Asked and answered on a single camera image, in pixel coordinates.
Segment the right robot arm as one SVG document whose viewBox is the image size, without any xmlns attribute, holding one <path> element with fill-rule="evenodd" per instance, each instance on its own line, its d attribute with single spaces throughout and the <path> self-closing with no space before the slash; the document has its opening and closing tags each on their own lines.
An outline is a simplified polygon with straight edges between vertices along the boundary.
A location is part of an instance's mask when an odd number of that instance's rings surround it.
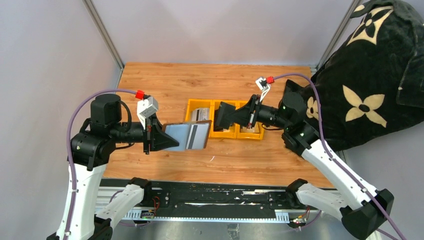
<svg viewBox="0 0 424 240">
<path fill-rule="evenodd" d="M 340 160 L 306 121 L 306 109 L 295 92 L 285 93 L 278 107 L 264 105 L 254 94 L 241 107 L 220 102 L 213 123 L 223 129 L 233 124 L 251 128 L 257 123 L 282 129 L 285 147 L 315 166 L 338 190 L 333 194 L 297 179 L 286 189 L 289 203 L 321 210 L 341 221 L 353 237 L 367 239 L 387 220 L 394 196 L 387 189 L 376 189 Z"/>
</svg>

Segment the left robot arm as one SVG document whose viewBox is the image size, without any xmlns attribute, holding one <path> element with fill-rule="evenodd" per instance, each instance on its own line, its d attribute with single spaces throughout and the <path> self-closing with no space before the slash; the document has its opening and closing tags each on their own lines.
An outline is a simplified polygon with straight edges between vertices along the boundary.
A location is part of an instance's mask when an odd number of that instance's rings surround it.
<svg viewBox="0 0 424 240">
<path fill-rule="evenodd" d="M 143 91 L 132 91 L 138 99 L 138 121 L 122 120 L 128 106 L 121 89 L 106 89 L 84 100 L 90 104 L 87 118 L 76 135 L 71 134 L 76 114 L 66 132 L 69 182 L 64 213 L 51 240 L 109 240 L 116 226 L 136 205 L 154 201 L 149 180 L 134 177 L 107 206 L 97 210 L 99 187 L 117 144 L 141 143 L 145 154 L 177 147 L 179 142 L 162 130 L 157 101 Z"/>
</svg>

